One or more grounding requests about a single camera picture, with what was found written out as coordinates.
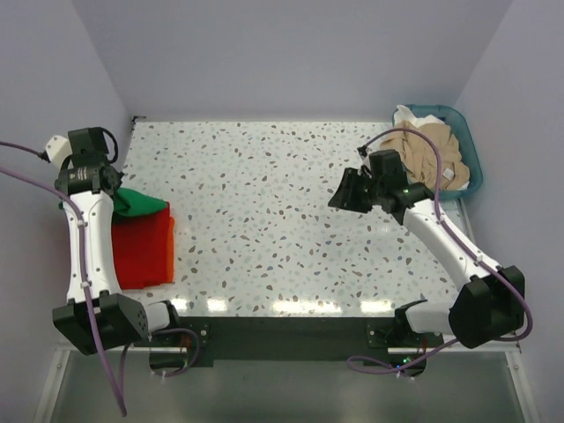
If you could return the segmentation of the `green polo shirt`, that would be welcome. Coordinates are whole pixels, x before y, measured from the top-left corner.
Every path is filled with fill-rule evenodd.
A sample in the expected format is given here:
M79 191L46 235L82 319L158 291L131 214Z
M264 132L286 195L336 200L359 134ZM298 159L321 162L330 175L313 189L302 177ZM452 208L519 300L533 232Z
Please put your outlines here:
M103 189L97 192L85 190L72 194L62 190L46 187L46 190L57 196L59 208L64 210L70 229L86 229L93 227L95 230L108 229L111 226L113 213L126 218L151 215L167 208L164 200L144 196L132 190L133 197L123 197L123 189L111 196Z

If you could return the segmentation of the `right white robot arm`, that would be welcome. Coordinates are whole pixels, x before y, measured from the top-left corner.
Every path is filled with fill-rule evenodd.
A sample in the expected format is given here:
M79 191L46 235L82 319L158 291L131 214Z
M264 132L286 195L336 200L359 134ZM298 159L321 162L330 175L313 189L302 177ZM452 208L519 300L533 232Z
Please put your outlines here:
M436 332L472 349L527 323L521 271L501 266L454 227L430 189L408 182L397 152L373 152L361 168L346 168L329 205L359 213L381 207L423 242L454 282L452 302L419 300L395 311L392 334L400 345Z

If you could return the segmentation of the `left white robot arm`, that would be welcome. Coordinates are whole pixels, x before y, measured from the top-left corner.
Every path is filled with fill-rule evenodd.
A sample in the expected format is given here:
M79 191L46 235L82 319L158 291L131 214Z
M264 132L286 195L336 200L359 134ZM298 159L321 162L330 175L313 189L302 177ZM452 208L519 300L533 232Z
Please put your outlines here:
M84 355L140 342L151 335L162 345L182 337L170 301L147 306L122 293L111 242L114 199L122 184L115 169L114 135L101 127L54 136L47 145L58 165L56 192L70 234L70 284L64 306L52 312L59 332Z

